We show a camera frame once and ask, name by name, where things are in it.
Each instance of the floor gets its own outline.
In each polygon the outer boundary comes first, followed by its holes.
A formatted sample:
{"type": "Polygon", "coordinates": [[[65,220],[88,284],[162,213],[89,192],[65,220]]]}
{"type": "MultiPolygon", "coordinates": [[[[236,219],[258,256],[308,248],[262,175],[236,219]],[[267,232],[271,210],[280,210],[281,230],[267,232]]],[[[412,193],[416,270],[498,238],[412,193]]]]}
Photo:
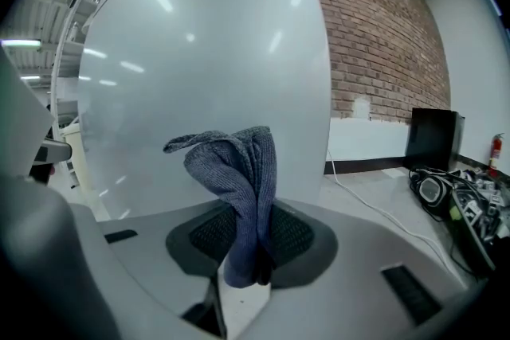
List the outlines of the floor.
{"type": "MultiPolygon", "coordinates": [[[[450,269],[456,272],[458,279],[466,287],[473,283],[473,278],[455,265],[448,256],[452,241],[445,226],[433,221],[423,211],[418,199],[410,191],[407,169],[397,168],[356,174],[340,174],[338,179],[370,205],[392,214],[410,232],[426,236],[437,242],[449,262],[450,269]]],[[[88,198],[89,205],[96,219],[98,221],[108,220],[110,218],[108,211],[106,211],[100,199],[94,194],[89,194],[89,196],[91,196],[88,198]]],[[[319,200],[316,204],[325,209],[339,211],[384,225],[408,240],[418,250],[423,251],[444,268],[439,256],[427,243],[405,233],[394,222],[364,205],[358,198],[336,184],[334,176],[323,177],[319,200]]],[[[453,254],[457,260],[461,260],[461,256],[457,251],[454,251],[453,254]]],[[[229,339],[237,338],[270,299],[269,286],[254,285],[246,289],[229,287],[222,278],[222,268],[219,271],[219,290],[229,339]]]]}

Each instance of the fire extinguisher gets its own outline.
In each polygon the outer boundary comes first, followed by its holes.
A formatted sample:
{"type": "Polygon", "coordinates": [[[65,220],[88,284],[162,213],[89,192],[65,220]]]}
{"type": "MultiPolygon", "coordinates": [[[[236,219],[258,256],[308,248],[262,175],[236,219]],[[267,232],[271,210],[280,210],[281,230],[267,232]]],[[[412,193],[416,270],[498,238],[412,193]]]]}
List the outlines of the fire extinguisher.
{"type": "Polygon", "coordinates": [[[497,162],[500,159],[501,147],[503,146],[502,133],[492,138],[491,158],[488,161],[488,174],[496,177],[497,162]]]}

